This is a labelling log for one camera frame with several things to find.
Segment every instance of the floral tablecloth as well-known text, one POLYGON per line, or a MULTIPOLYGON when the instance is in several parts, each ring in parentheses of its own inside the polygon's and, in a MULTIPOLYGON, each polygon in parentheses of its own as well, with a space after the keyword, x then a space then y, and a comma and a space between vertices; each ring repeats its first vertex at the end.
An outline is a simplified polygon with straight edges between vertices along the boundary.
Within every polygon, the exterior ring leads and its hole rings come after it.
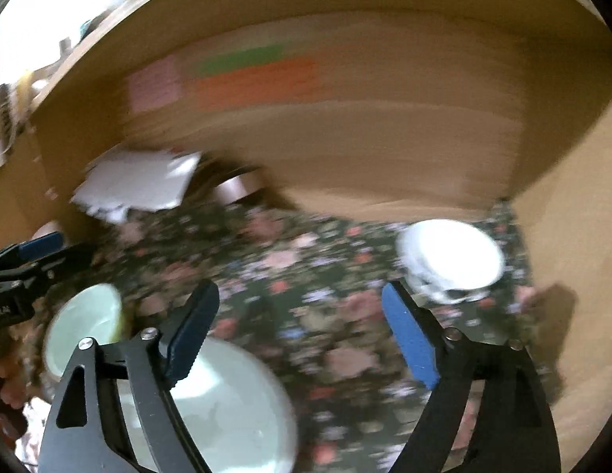
MULTIPOLYGON (((404 273, 395 240, 405 225, 225 210, 194 200, 154 214, 132 212, 108 233, 94 268, 55 286, 39 305, 26 333, 24 364, 51 397, 55 382, 40 362, 45 329, 60 306, 87 286, 112 283, 138 331, 161 322, 209 277, 222 300, 212 334, 266 363, 293 402, 300 440, 296 471, 386 471, 430 394, 411 377, 381 311, 384 283, 404 273)), ((506 274, 479 302, 430 307, 441 324, 459 327, 473 340, 518 337, 531 344, 534 288, 509 204, 497 204, 475 225, 500 245, 506 274)), ((458 440, 452 465, 462 457, 466 430, 458 440)))

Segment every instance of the screw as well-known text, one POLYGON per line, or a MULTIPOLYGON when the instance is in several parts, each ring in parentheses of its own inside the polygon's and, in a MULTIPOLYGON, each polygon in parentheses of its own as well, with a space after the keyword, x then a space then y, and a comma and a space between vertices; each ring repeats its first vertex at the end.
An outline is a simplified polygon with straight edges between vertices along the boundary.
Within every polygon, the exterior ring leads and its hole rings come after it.
POLYGON ((512 350, 523 350, 523 343, 521 343, 519 340, 510 340, 508 344, 512 350))
POLYGON ((447 327, 446 330, 444 330, 444 336, 446 336, 448 341, 459 341, 462 339, 461 331, 455 327, 447 327))
POLYGON ((142 333, 140 334, 141 338, 144 341, 148 341, 148 340, 152 340, 154 337, 157 336, 157 329, 155 327, 146 327, 142 333))
POLYGON ((93 338, 83 338, 78 342, 78 348, 81 350, 90 349, 93 345, 93 338))

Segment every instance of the light green bowl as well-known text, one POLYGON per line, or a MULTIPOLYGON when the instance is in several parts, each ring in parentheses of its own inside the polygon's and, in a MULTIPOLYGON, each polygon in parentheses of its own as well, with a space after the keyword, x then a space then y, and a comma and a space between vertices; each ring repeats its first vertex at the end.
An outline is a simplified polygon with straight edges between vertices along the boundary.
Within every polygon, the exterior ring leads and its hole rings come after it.
POLYGON ((78 342, 87 336, 100 345, 126 339, 129 326, 120 294, 110 284, 96 284, 72 297, 48 328, 43 348, 47 371, 61 378, 78 342))

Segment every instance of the green strip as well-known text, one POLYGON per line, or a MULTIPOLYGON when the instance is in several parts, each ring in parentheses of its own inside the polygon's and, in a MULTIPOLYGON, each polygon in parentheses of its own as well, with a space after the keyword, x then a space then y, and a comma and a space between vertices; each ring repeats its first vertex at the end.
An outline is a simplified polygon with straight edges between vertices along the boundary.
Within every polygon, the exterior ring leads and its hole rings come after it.
POLYGON ((282 59, 283 45, 251 48, 241 52, 225 53, 203 61, 198 68, 201 78, 236 71, 246 67, 269 64, 282 59))

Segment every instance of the pink sticky note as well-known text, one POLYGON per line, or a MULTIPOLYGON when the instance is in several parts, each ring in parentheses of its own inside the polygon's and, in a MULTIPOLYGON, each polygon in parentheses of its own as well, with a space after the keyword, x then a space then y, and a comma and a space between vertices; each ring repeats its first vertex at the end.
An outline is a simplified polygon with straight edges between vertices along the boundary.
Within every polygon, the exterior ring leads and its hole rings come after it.
POLYGON ((157 60, 127 79, 131 113, 156 110, 181 99, 181 80, 173 55, 157 60))

